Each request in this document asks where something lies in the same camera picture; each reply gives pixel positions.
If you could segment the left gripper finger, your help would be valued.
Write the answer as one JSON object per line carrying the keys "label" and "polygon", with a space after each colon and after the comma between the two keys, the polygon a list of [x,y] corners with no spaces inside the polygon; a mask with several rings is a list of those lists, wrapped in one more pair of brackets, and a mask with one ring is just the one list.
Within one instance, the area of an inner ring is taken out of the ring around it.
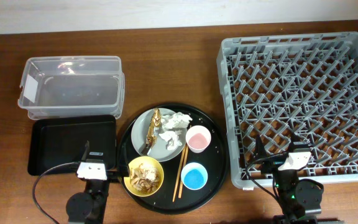
{"label": "left gripper finger", "polygon": [[128,161],[124,148],[121,148],[119,151],[119,174],[121,177],[129,177]]}
{"label": "left gripper finger", "polygon": [[83,154],[83,156],[82,156],[82,158],[81,158],[81,161],[82,161],[82,162],[85,162],[85,161],[87,160],[89,151],[90,151],[90,142],[87,141],[86,144],[85,144],[84,154]]}

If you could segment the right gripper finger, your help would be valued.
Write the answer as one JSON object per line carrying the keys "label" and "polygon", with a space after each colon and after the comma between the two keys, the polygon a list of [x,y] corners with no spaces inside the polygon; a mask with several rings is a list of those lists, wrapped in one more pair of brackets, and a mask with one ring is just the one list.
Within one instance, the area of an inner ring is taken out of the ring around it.
{"label": "right gripper finger", "polygon": [[290,140],[289,152],[310,152],[310,145],[301,141],[300,137],[295,133],[291,134]]}
{"label": "right gripper finger", "polygon": [[267,157],[266,150],[264,148],[264,144],[259,135],[255,138],[255,160],[262,161]]}

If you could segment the yellow bowl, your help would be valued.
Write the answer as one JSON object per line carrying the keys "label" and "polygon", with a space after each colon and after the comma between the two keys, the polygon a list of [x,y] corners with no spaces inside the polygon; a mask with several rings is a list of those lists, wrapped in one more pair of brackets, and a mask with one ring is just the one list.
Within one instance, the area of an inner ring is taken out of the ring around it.
{"label": "yellow bowl", "polygon": [[[152,165],[158,169],[159,176],[160,176],[160,183],[159,183],[156,191],[149,193],[149,194],[145,194],[145,193],[142,193],[142,192],[136,190],[131,185],[131,183],[130,183],[131,168],[135,168],[135,167],[139,166],[140,164]],[[151,196],[154,193],[156,193],[159,190],[159,188],[161,188],[163,180],[164,180],[164,171],[163,171],[162,165],[156,159],[149,157],[149,156],[140,156],[140,157],[136,157],[135,159],[131,160],[130,163],[128,164],[128,166],[129,166],[129,177],[124,178],[124,185],[130,193],[132,193],[133,195],[138,196],[138,197],[148,197],[148,196]]]}

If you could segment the peanut shells and rice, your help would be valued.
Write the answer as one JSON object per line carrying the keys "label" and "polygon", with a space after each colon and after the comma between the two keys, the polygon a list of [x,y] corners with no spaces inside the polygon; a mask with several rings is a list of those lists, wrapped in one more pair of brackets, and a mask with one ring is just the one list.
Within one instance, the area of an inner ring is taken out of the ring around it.
{"label": "peanut shells and rice", "polygon": [[131,168],[130,183],[136,190],[149,194],[156,191],[160,176],[158,169],[152,165],[140,164]]}

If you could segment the grey plate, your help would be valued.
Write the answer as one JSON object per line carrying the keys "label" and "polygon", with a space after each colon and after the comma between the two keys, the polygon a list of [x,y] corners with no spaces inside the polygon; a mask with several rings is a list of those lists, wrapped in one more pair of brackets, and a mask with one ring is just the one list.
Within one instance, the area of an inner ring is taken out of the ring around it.
{"label": "grey plate", "polygon": [[[177,112],[174,112],[173,110],[170,110],[167,108],[159,108],[159,110],[160,110],[160,113],[162,116],[177,113]],[[136,121],[132,127],[132,131],[131,131],[132,145],[133,145],[135,151],[138,152],[141,156],[142,156],[142,154],[140,152],[145,147],[145,139],[146,139],[149,125],[150,125],[150,119],[151,119],[153,113],[154,113],[154,109],[151,109],[151,110],[148,110],[148,111],[142,113],[136,119]],[[164,141],[159,136],[159,134],[164,133],[165,131],[178,131],[178,130],[181,131],[180,140],[182,141],[183,145],[178,146],[173,151],[168,151],[167,150],[167,142]],[[185,147],[185,142],[186,142],[185,138],[186,138],[187,130],[188,130],[188,127],[183,128],[183,129],[164,130],[161,125],[160,129],[159,129],[158,137],[157,137],[157,142],[151,148],[148,156],[153,157],[154,159],[158,160],[159,162],[164,162],[164,161],[173,159],[174,157],[179,155],[179,153],[181,153],[183,148]]]}

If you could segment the gold foil wrapper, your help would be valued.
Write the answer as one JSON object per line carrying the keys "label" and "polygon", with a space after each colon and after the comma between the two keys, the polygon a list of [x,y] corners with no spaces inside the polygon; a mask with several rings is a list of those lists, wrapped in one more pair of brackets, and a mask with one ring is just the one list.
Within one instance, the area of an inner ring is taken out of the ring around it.
{"label": "gold foil wrapper", "polygon": [[150,125],[145,139],[145,147],[141,150],[143,156],[148,156],[151,148],[157,142],[157,137],[161,125],[162,115],[158,108],[154,108],[154,113],[150,119]]}

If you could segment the white tissue small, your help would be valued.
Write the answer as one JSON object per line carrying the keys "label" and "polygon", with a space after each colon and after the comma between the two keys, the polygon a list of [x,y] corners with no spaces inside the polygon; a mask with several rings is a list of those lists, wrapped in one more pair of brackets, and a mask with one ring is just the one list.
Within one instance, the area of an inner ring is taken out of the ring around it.
{"label": "white tissue small", "polygon": [[183,143],[180,140],[181,131],[165,131],[164,133],[159,134],[159,136],[167,142],[167,150],[173,151],[178,146],[182,146]]}

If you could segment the wooden chopstick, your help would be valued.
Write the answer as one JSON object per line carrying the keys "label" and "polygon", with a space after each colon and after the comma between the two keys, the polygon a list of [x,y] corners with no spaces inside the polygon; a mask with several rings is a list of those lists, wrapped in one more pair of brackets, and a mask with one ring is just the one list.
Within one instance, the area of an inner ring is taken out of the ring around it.
{"label": "wooden chopstick", "polygon": [[179,179],[180,179],[180,173],[181,173],[181,168],[182,168],[182,165],[183,165],[184,157],[185,157],[185,154],[186,154],[186,149],[187,149],[187,144],[185,144],[185,147],[183,148],[183,150],[181,152],[181,158],[180,158],[180,163],[179,163],[179,166],[178,166],[178,171],[177,171],[177,177],[176,177],[176,181],[175,181],[175,188],[174,188],[174,191],[173,191],[172,202],[174,202],[175,198],[176,198],[177,189],[178,189],[178,182],[179,182]]}
{"label": "wooden chopstick", "polygon": [[[186,144],[186,146],[185,146],[185,155],[184,155],[184,158],[183,158],[183,164],[182,164],[182,168],[181,168],[181,173],[183,172],[183,170],[184,170],[184,167],[186,166],[186,162],[187,162],[187,157],[188,157],[188,150],[189,149],[189,147],[188,147],[188,145]],[[181,198],[181,196],[182,196],[182,192],[183,192],[183,175],[181,174],[181,182],[180,182],[180,188],[179,188],[179,193],[178,193],[178,198]]]}

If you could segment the pink cup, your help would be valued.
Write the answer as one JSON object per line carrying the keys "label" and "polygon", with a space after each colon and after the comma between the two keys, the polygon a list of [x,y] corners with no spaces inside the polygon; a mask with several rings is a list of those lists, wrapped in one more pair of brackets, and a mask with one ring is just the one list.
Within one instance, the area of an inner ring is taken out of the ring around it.
{"label": "pink cup", "polygon": [[204,126],[192,126],[186,132],[185,140],[192,152],[201,153],[209,146],[211,142],[211,133]]}

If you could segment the white tissue large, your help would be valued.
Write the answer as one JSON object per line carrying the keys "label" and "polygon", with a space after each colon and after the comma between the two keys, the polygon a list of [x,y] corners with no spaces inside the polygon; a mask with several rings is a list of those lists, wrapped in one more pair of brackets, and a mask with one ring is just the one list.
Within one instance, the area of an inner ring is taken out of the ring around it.
{"label": "white tissue large", "polygon": [[193,119],[188,114],[181,112],[162,116],[162,128],[164,130],[187,128]]}

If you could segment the blue cup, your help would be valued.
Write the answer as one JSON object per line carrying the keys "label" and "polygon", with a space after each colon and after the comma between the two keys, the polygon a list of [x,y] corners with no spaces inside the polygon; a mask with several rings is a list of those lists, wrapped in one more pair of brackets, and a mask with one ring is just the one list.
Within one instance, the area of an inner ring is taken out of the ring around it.
{"label": "blue cup", "polygon": [[184,167],[183,185],[190,190],[202,189],[208,181],[206,168],[197,162],[191,162]]}

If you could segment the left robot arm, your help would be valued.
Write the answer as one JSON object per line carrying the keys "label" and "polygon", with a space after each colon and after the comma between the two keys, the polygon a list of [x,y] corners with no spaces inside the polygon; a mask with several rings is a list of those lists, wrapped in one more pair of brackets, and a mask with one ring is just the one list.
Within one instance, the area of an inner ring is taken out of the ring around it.
{"label": "left robot arm", "polygon": [[102,223],[111,183],[129,177],[128,165],[107,170],[102,152],[92,152],[86,142],[85,152],[77,165],[76,176],[86,182],[83,192],[72,195],[66,204],[69,223]]}

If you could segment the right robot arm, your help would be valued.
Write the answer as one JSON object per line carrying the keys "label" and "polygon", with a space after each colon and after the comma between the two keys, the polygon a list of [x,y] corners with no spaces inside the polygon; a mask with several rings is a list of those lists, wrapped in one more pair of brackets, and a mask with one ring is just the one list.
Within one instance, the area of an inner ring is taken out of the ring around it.
{"label": "right robot arm", "polygon": [[298,172],[311,157],[311,144],[291,134],[286,151],[267,154],[260,136],[255,139],[256,164],[263,174],[272,174],[273,198],[282,209],[273,217],[274,223],[317,223],[321,213],[323,184],[312,179],[300,179]]}

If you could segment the grey dishwasher rack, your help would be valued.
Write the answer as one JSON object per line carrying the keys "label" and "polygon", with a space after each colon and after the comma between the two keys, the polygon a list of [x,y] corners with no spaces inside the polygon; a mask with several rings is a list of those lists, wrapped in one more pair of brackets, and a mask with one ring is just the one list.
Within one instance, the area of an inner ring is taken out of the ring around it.
{"label": "grey dishwasher rack", "polygon": [[272,155],[292,133],[311,144],[302,178],[358,182],[358,32],[228,38],[216,63],[235,187],[270,186],[255,138]]}

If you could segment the black rectangular tray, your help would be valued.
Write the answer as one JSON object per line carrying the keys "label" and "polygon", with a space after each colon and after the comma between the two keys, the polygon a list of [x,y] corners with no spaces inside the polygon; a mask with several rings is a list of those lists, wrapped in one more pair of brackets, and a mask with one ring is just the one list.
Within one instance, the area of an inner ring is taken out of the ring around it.
{"label": "black rectangular tray", "polygon": [[89,141],[92,152],[116,156],[116,119],[112,115],[41,119],[32,127],[27,171],[40,175],[60,164],[78,162]]}

